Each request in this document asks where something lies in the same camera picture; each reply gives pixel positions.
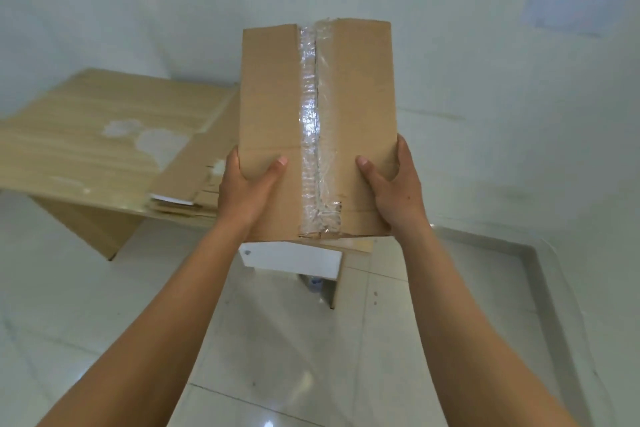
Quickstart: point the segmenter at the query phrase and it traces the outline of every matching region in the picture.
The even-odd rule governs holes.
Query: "person's left hand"
[[[271,191],[287,168],[288,159],[281,156],[274,160],[266,172],[253,181],[240,172],[237,146],[227,156],[225,174],[220,183],[218,220],[240,223],[246,234],[260,218]]]

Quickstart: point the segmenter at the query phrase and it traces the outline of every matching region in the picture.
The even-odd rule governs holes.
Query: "clear tape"
[[[329,20],[300,27],[302,97],[302,225],[303,235],[340,231],[340,201],[335,193],[335,122],[329,61]]]

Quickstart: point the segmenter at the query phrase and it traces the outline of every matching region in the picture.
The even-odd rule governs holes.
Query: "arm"
[[[40,427],[164,426],[198,356],[231,261],[287,159],[255,182],[227,157],[218,220],[138,318],[53,406]]]
[[[402,247],[422,349],[447,422],[452,427],[575,427],[484,317],[433,233],[422,185],[400,135],[398,159],[400,170],[392,181],[361,156],[357,164]]]

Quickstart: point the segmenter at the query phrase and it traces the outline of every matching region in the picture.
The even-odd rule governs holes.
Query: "stack of cardboard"
[[[149,207],[188,216],[216,215],[225,159],[238,143],[240,94],[235,91],[158,176],[149,189]]]
[[[280,155],[289,159],[250,241],[384,236],[387,223],[376,210],[371,189],[355,164],[364,155],[387,178],[397,172],[396,103],[391,26],[380,21],[338,19],[331,38],[317,41],[324,78],[318,99],[330,94],[331,120],[320,119],[331,135],[332,191],[340,201],[340,229],[303,233],[300,28],[283,25],[243,33],[239,94],[212,118],[157,179],[152,206],[168,212],[215,216],[224,160],[239,144],[241,171],[260,176]]]

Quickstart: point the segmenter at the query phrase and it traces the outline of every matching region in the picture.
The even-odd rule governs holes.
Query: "hand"
[[[253,181],[240,172],[237,146],[227,156],[225,174],[220,183],[218,197],[218,219],[240,223],[246,234],[260,218],[271,191],[287,168],[287,158],[274,160],[266,172]]]
[[[389,225],[396,239],[422,225],[429,225],[422,202],[422,184],[413,165],[411,151],[398,134],[398,161],[400,169],[394,180],[387,181],[376,166],[361,155],[356,157],[360,172],[369,182],[376,197],[376,206]]]

